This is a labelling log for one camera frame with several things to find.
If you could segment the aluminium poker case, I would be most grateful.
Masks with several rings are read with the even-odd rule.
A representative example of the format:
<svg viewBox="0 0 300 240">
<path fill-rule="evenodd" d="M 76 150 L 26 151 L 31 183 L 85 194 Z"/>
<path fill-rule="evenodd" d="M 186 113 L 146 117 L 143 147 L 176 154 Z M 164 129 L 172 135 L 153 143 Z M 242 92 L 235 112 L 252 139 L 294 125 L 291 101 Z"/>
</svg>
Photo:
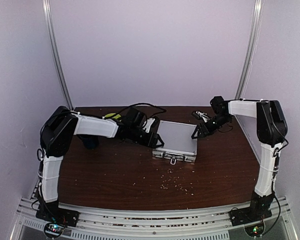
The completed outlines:
<svg viewBox="0 0 300 240">
<path fill-rule="evenodd" d="M 194 163 L 197 158 L 198 141 L 192 138 L 196 125 L 161 120 L 157 129 L 164 142 L 152 151 L 156 159 L 167 159 L 171 165 L 177 161 Z"/>
</svg>

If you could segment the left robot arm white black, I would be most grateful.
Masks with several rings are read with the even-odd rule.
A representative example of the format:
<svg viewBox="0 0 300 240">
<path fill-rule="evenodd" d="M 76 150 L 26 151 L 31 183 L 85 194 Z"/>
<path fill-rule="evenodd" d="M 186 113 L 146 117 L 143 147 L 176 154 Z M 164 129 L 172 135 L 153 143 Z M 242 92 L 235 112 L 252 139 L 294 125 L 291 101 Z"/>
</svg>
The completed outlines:
<svg viewBox="0 0 300 240">
<path fill-rule="evenodd" d="M 65 221 L 68 214 L 59 208 L 58 183 L 62 160 L 67 154 L 72 139 L 77 136 L 87 149 L 95 149 L 99 137 L 130 140 L 133 143 L 156 149 L 164 146 L 161 136 L 152 131 L 160 121 L 156 114 L 147 115 L 136 104 L 116 113 L 104 116 L 85 115 L 59 106 L 42 126 L 37 159 L 38 212 L 51 222 Z"/>
</svg>

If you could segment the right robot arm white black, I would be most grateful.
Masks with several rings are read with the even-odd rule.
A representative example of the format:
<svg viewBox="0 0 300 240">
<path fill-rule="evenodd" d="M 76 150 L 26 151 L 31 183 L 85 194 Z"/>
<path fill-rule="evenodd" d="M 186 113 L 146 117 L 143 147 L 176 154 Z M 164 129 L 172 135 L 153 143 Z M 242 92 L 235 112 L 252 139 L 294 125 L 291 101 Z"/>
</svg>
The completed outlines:
<svg viewBox="0 0 300 240">
<path fill-rule="evenodd" d="M 256 119 L 256 134 L 261 145 L 261 161 L 258 179 L 251 195 L 250 205 L 229 211 L 233 226 L 261 221 L 272 216 L 270 206 L 276 197 L 275 181 L 279 171 L 280 154 L 288 145 L 287 122 L 278 100 L 224 100 L 215 96 L 210 105 L 215 113 L 193 111 L 191 114 L 201 122 L 195 127 L 192 139 L 214 134 L 235 116 Z"/>
</svg>

